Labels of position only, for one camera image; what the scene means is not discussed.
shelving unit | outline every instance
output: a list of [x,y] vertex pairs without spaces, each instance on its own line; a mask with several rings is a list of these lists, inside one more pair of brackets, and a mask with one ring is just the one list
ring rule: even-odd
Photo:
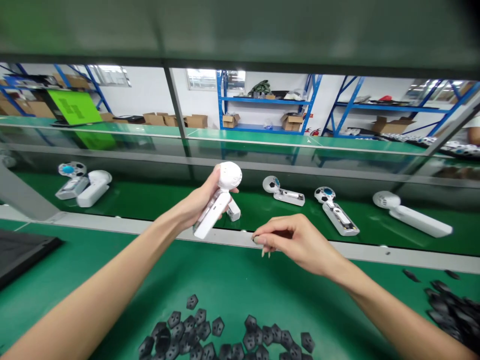
[[[425,104],[430,99],[430,97],[434,94],[435,90],[439,87],[439,85],[444,81],[444,79],[439,79],[436,84],[432,87],[430,92],[426,95],[426,97],[422,100],[422,102],[418,106],[393,106],[393,105],[375,105],[375,104],[363,104],[363,103],[354,103],[355,98],[358,96],[360,88],[364,83],[365,77],[364,76],[354,76],[348,83],[347,82],[348,75],[343,78],[343,82],[341,84],[340,90],[336,96],[335,102],[330,111],[330,115],[325,123],[323,131],[321,135],[323,136],[325,133],[333,134],[334,138],[346,138],[346,139],[358,139],[358,138],[372,138],[372,136],[352,136],[352,135],[340,135],[340,130],[342,129],[343,124],[345,123],[347,116],[351,109],[364,109],[364,110],[381,110],[381,111],[395,111],[395,112],[411,112],[409,118],[414,118],[418,113],[435,113],[435,114],[444,114],[440,121],[432,122],[428,125],[416,128],[414,130],[410,130],[404,132],[404,134],[413,133],[417,130],[428,128],[434,126],[433,129],[428,133],[428,136],[433,136],[435,132],[442,127],[442,125],[453,115],[453,113],[463,105],[475,92],[480,89],[480,82],[476,82],[465,94],[461,95],[457,87],[454,85],[452,80],[448,80],[453,92],[457,98],[456,104],[454,104],[450,110],[444,110],[439,108],[432,108],[432,107],[425,107]],[[340,95],[356,80],[358,79],[358,83],[351,95],[349,102],[341,102],[339,101]],[[345,107],[345,111],[338,123],[338,126],[335,126],[335,119],[334,119],[334,110],[336,107]],[[327,125],[331,121],[331,128],[327,129]]]
[[[24,67],[22,66],[22,64],[20,63],[17,63],[15,64],[17,66],[17,68],[20,70],[20,72],[23,74],[23,75],[28,75],[27,72],[25,71]],[[65,83],[66,87],[68,89],[71,89],[71,84],[70,84],[70,81],[69,79],[65,76],[65,73],[62,71],[62,68],[60,67],[60,65],[58,64],[53,64],[53,66],[55,67],[55,69],[57,70],[57,72],[59,73],[60,77],[62,78],[63,82]],[[84,77],[88,82],[92,83],[93,86],[95,87],[95,89],[86,89],[84,92],[87,92],[87,93],[90,93],[90,94],[98,94],[98,96],[100,97],[100,100],[99,102],[96,104],[96,109],[97,110],[100,110],[100,106],[103,104],[106,108],[106,110],[111,113],[112,110],[110,109],[110,106],[109,104],[107,103],[107,100],[105,99],[104,97],[104,94],[102,93],[102,90],[100,89],[100,85],[95,81],[95,78],[92,74],[92,71],[89,69],[88,65],[84,65],[85,66],[85,69],[86,69],[86,72],[88,73],[88,75],[78,71],[73,65],[67,65],[69,68],[71,68],[74,72],[76,72],[77,74],[79,74],[80,76]],[[2,66],[2,68],[12,72],[12,74],[17,74],[16,72],[14,72],[13,70],[5,67],[5,66]],[[5,96],[5,98],[8,100],[8,102],[10,104],[12,104],[12,106],[15,107],[15,109],[22,115],[22,116],[25,116],[25,117],[35,117],[35,115],[33,114],[27,114],[18,104],[17,102],[12,99],[12,97],[9,95],[9,93],[7,92],[7,90],[19,90],[19,91],[22,91],[22,90],[28,90],[28,91],[34,91],[34,90],[39,90],[39,89],[51,89],[51,90],[57,90],[55,88],[44,88],[44,87],[35,87],[35,86],[32,86],[32,87],[29,87],[29,86],[3,86],[3,85],[0,85],[0,92],[3,94],[3,96]]]
[[[317,97],[317,92],[319,90],[320,82],[322,81],[322,75],[308,74],[305,83],[305,91],[308,95],[310,88],[312,88],[312,94],[310,101],[295,101],[295,100],[281,100],[281,99],[256,99],[252,97],[231,97],[227,96],[228,83],[227,83],[227,73],[225,70],[216,71],[216,89],[218,95],[218,115],[220,118],[220,129],[222,130],[232,130],[232,131],[247,131],[255,133],[269,133],[269,134],[287,134],[287,135],[303,135],[307,124],[309,122],[310,113],[312,112],[312,107]],[[224,127],[223,116],[228,113],[229,102],[237,103],[256,103],[256,104],[276,104],[276,105],[298,105],[298,112],[304,116],[303,126],[300,131],[285,131],[281,126],[274,126],[273,129],[266,129],[263,125],[258,124],[244,124],[239,123],[234,128]]]

finger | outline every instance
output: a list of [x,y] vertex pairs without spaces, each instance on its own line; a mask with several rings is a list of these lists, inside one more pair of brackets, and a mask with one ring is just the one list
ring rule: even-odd
[[273,219],[267,222],[265,225],[260,226],[255,232],[252,234],[252,239],[258,235],[264,233],[273,233],[274,231],[284,231],[288,230],[290,232],[294,232],[296,228],[295,220],[292,216],[285,216],[279,219]]
[[218,186],[219,180],[220,180],[220,164],[217,164],[213,168],[213,171],[211,172],[211,174],[203,183],[202,187],[216,190],[219,187]]
[[261,257],[263,258],[266,253],[269,253],[269,251],[270,251],[270,246],[263,245],[263,248],[261,249]]
[[268,245],[271,248],[279,249],[288,255],[290,247],[294,244],[292,240],[272,234],[264,233],[254,239],[256,244]]
[[288,218],[288,216],[274,216],[270,220],[268,220],[268,222],[271,222],[273,220],[284,219],[284,218]]

metal frame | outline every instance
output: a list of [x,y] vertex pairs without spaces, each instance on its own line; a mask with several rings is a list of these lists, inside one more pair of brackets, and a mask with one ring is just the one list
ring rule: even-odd
[[[455,96],[457,97],[457,102],[452,106],[450,110],[443,110],[443,109],[434,109],[434,108],[425,108],[425,104],[427,101],[430,99],[430,97],[435,93],[437,88],[445,81],[444,79],[439,79],[436,84],[433,86],[433,88],[428,92],[428,94],[425,96],[425,98],[421,101],[421,103],[418,106],[385,106],[385,105],[374,105],[374,104],[355,104],[355,98],[357,97],[360,88],[362,87],[362,84],[364,83],[365,76],[354,76],[348,83],[345,85],[345,82],[347,81],[347,78],[349,76],[346,75],[343,78],[343,82],[340,86],[340,90],[338,91],[338,94],[336,96],[335,102],[333,103],[333,106],[330,110],[330,114],[328,115],[328,119],[323,127],[323,130],[321,132],[321,135],[323,136],[326,132],[329,132],[333,134],[334,138],[345,138],[345,139],[358,139],[358,138],[371,138],[372,136],[348,136],[348,135],[340,135],[340,130],[342,129],[342,126],[344,125],[345,121],[347,120],[347,116],[349,115],[349,112],[351,109],[368,109],[368,110],[381,110],[381,111],[395,111],[395,112],[405,112],[405,111],[411,111],[410,113],[410,118],[414,118],[418,113],[435,113],[435,114],[444,114],[443,118],[440,121],[436,121],[433,123],[430,123],[428,125],[424,125],[422,127],[416,128],[414,130],[410,130],[407,132],[404,132],[404,134],[409,134],[413,133],[415,131],[428,128],[431,126],[434,126],[434,128],[428,133],[428,136],[433,136],[435,132],[437,132],[440,127],[454,114],[454,112],[461,106],[463,105],[475,92],[480,89],[480,82],[476,82],[475,85],[473,85],[464,95],[460,95],[459,90],[457,87],[453,84],[452,80],[447,80],[454,93]],[[340,95],[356,80],[358,79],[358,83],[355,86],[355,89],[353,91],[353,94],[350,97],[350,100],[348,103],[340,103],[339,102],[339,97]],[[343,115],[341,117],[340,122],[338,123],[338,126],[335,126],[335,119],[334,119],[334,110],[336,107],[345,107],[345,111],[343,112]],[[327,125],[331,121],[331,127],[332,130],[327,129]]]
[[[24,67],[22,66],[22,64],[20,63],[16,63],[15,66],[20,70],[20,72],[24,75],[27,75],[27,72],[26,70],[24,69]],[[62,71],[62,68],[60,67],[59,64],[57,63],[54,63],[53,66],[55,67],[56,71],[58,72],[58,74],[60,75],[61,79],[63,80],[63,82],[65,83],[66,87],[67,88],[70,88],[71,87],[71,84],[70,84],[70,81],[69,79],[65,76],[65,73]],[[100,111],[100,106],[103,104],[106,108],[106,110],[111,113],[112,110],[110,109],[110,106],[109,104],[107,103],[107,100],[105,99],[105,96],[102,92],[102,90],[100,89],[100,86],[99,84],[97,83],[97,81],[95,80],[91,70],[89,69],[89,66],[88,65],[84,65],[85,66],[85,69],[88,73],[88,76],[85,75],[84,73],[78,71],[76,68],[74,68],[72,65],[67,65],[69,68],[71,68],[73,71],[75,71],[76,73],[78,73],[79,75],[83,76],[87,81],[91,82],[93,84],[93,86],[95,87],[95,90],[89,90],[88,92],[89,93],[94,93],[94,94],[98,94],[98,96],[100,97],[100,101],[96,104],[96,109],[98,111]],[[13,74],[17,74],[15,71],[5,67],[5,66],[1,66],[2,68],[6,69],[6,70],[9,70],[11,71]],[[38,88],[37,87],[26,87],[26,86],[3,86],[3,85],[0,85],[0,91],[2,92],[2,94],[6,97],[6,99],[8,100],[8,102],[10,104],[12,104],[16,109],[17,111],[20,113],[21,116],[24,116],[24,117],[35,117],[35,115],[33,114],[27,114],[16,102],[15,100],[13,100],[10,95],[6,92],[6,90],[18,90],[18,91],[22,91],[22,90],[37,90]]]
[[0,156],[0,199],[26,217],[46,221],[60,210],[5,167]]
[[186,139],[184,116],[182,114],[182,109],[180,108],[180,101],[179,101],[179,96],[177,94],[177,87],[175,86],[173,69],[164,67],[163,70],[165,71],[166,83],[168,85],[168,91],[170,92],[170,98],[171,98],[171,103],[173,105],[173,110],[175,111],[176,122],[178,124],[178,130],[180,131],[180,137],[182,139]]
[[[21,227],[28,225],[29,223],[40,223],[52,226],[90,229],[132,235],[139,235],[143,233],[153,223],[152,221],[80,214],[73,212],[62,212],[61,216],[51,221],[34,221],[26,218],[25,216],[11,209],[9,206],[5,205],[0,205],[0,219],[26,222],[26,224],[23,224]],[[257,245],[252,241],[252,233],[249,231],[213,228],[204,240],[200,240],[194,237],[192,230],[189,228],[182,231],[176,238],[178,240],[206,244],[236,246],[257,250],[262,249],[262,245]],[[450,270],[456,272],[480,274],[480,261],[479,258],[475,256],[454,255],[441,252],[410,250],[375,245],[363,245],[332,240],[329,240],[329,242],[344,257],[351,260],[437,270],[444,270],[445,267],[448,267]]]
[[[308,74],[305,82],[305,91],[308,94],[310,90],[310,85],[312,84],[312,94],[310,101],[288,101],[288,100],[273,100],[273,99],[256,99],[256,98],[243,98],[243,97],[228,97],[228,84],[226,80],[226,71],[217,70],[216,71],[216,90],[218,96],[218,117],[220,119],[220,129],[221,130],[232,130],[232,131],[247,131],[254,133],[269,133],[269,134],[287,134],[287,135],[303,135],[307,124],[310,119],[310,113],[312,112],[313,105],[315,103],[315,98],[317,97],[317,92],[319,91],[320,83],[322,81],[322,75],[317,75],[315,79],[315,74]],[[298,112],[304,113],[305,106],[307,106],[306,113],[304,114],[303,125],[300,131],[285,131],[280,129],[268,130],[263,128],[261,125],[248,125],[237,126],[234,128],[224,127],[223,116],[228,113],[228,104],[229,102],[238,102],[238,103],[256,103],[256,104],[277,104],[277,105],[298,105]]]

gray metal beam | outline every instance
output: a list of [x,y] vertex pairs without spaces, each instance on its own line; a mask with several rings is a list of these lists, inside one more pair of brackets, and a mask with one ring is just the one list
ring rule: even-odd
[[173,104],[173,110],[175,110],[176,122],[178,123],[178,130],[180,130],[180,136],[185,139],[185,123],[182,109],[180,108],[179,96],[177,94],[177,87],[175,86],[175,78],[173,69],[164,67],[166,76],[166,83],[168,84],[168,91],[170,92],[171,103]]
[[231,60],[149,58],[135,56],[44,55],[0,53],[0,61],[34,64],[106,64],[121,66],[191,69],[228,69],[268,73],[357,75],[386,78],[469,79],[480,81],[480,69],[415,68],[394,66],[280,63]]
[[5,157],[0,155],[0,199],[26,217],[36,221],[46,221],[60,213],[59,209],[4,165]]

green workbench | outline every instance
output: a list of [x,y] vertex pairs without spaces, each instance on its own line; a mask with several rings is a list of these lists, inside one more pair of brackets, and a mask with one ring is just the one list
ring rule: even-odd
[[[20,126],[33,127],[39,131],[51,131],[52,129],[61,130],[59,127],[52,127],[51,124],[54,119],[39,118],[39,117],[22,117],[22,116],[1,116],[0,126]],[[174,137],[180,138],[180,132],[177,127],[171,126],[154,126],[142,124],[124,124],[113,122],[99,122],[90,125],[76,126],[70,129],[63,128],[64,132],[75,131],[80,132],[105,132],[110,134],[128,133],[132,136],[153,136],[153,137]],[[203,140],[222,140],[228,142],[249,142],[249,143],[268,143],[268,144],[283,144],[289,146],[310,146],[310,147],[334,147],[344,149],[357,150],[376,150],[387,152],[402,152],[420,154],[425,149],[408,144],[405,142],[390,142],[390,141],[368,141],[333,137],[319,137],[319,136],[302,136],[302,135],[286,135],[265,132],[250,132],[250,131],[231,131],[218,129],[197,129],[187,128],[186,135],[190,139]]]
[[[56,174],[57,159],[50,162],[50,171],[39,168],[13,168],[23,181],[44,196],[62,211],[122,218],[154,220],[177,202],[200,186],[211,168],[154,162],[145,164],[131,161],[90,159],[85,162],[89,170],[103,169],[113,176],[113,182],[105,195],[90,208],[80,208],[76,201],[59,200],[55,193],[65,183],[65,178]],[[233,197],[242,211],[241,218],[231,222],[224,216],[216,227],[232,230],[254,231],[270,218],[297,213],[305,214],[329,240],[360,244],[387,245],[391,247],[418,249],[452,254],[480,256],[480,243],[472,234],[477,232],[479,219],[478,204],[469,208],[460,203],[438,206],[419,198],[416,202],[405,202],[427,216],[433,217],[454,228],[453,234],[434,238],[389,215],[388,210],[375,206],[371,196],[380,190],[387,190],[387,181],[357,180],[304,174],[276,174],[285,189],[305,194],[303,207],[275,200],[261,187],[262,180],[272,175],[265,171],[243,170],[240,193]],[[345,210],[360,229],[357,236],[341,236],[313,197],[319,186],[330,186],[337,193],[336,202]],[[430,185],[408,184],[405,192],[439,196],[443,189]],[[456,189],[465,192],[466,197],[478,199],[480,189]]]
[[[15,224],[0,222],[0,228]],[[135,236],[45,224],[28,224],[20,232],[56,236],[65,244],[0,291],[1,352],[8,349],[36,321],[121,251]],[[210,335],[216,350],[242,341],[244,321],[251,314],[260,326],[278,324],[300,343],[300,332],[310,332],[314,359],[391,359],[393,348],[338,286],[314,276],[276,252],[261,258],[260,251],[225,245],[176,240],[153,268],[116,325],[92,359],[131,360],[158,321],[173,311],[184,320],[199,308],[207,320],[221,316],[220,338]],[[460,280],[440,270],[411,268],[416,283],[402,266],[355,261],[381,286],[423,317],[430,308],[424,288],[432,280],[445,282],[459,296],[480,300],[480,276],[460,274]],[[187,298],[199,303],[187,310]],[[278,359],[282,347],[268,348]],[[188,359],[187,355],[179,359]]]

